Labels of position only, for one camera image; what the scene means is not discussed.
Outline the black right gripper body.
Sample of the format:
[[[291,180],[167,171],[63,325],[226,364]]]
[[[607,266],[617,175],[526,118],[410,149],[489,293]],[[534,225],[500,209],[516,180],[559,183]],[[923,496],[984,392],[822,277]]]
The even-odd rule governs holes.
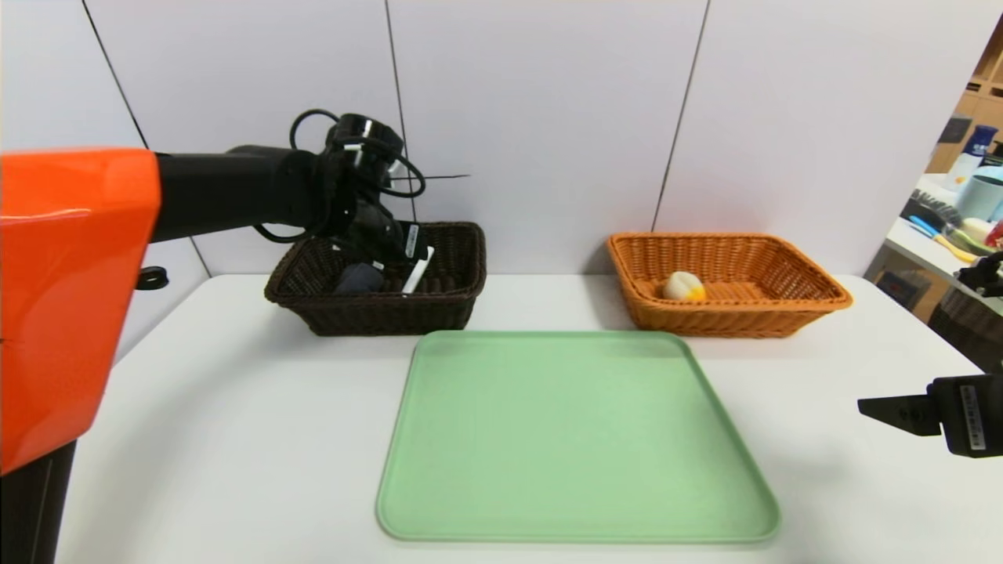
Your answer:
[[[1002,456],[1002,375],[936,378],[925,391],[937,408],[951,454]]]

